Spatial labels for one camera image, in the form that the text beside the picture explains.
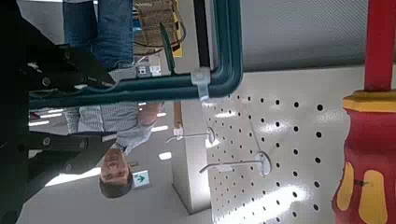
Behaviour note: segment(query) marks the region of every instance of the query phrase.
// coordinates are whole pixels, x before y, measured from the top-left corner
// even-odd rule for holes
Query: person in jeans
[[[92,53],[117,83],[136,77],[132,0],[99,0],[97,19],[93,1],[64,0],[64,40]],[[133,185],[126,155],[146,142],[162,104],[120,102],[65,110],[69,133],[117,132],[116,143],[104,157],[99,187],[107,198],[119,198]]]

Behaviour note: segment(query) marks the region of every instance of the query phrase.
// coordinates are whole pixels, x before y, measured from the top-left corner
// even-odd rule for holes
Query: white plastic clip
[[[191,73],[191,82],[193,85],[198,87],[198,94],[200,101],[209,99],[209,88],[210,84],[210,68],[201,67]]]

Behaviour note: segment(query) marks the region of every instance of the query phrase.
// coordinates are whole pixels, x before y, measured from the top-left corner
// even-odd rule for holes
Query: white pegboard
[[[265,178],[250,166],[209,170],[214,223],[334,223],[349,130],[342,98],[362,88],[363,73],[248,73],[234,94],[203,103],[218,140],[207,146],[208,163],[254,160],[263,150],[274,167]]]

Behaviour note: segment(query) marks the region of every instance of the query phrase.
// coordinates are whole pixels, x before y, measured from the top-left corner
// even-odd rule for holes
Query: green exit sign
[[[133,173],[134,189],[149,187],[149,171],[141,171]]]

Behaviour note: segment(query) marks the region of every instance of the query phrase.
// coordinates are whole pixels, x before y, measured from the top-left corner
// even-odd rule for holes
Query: green metal bar
[[[214,1],[219,67],[212,71],[210,97],[222,97],[236,90],[242,80],[242,34],[240,0]],[[112,104],[121,101],[170,101],[198,99],[191,74],[123,80],[109,90],[86,88],[72,95],[55,92],[46,98],[30,98],[30,108]]]

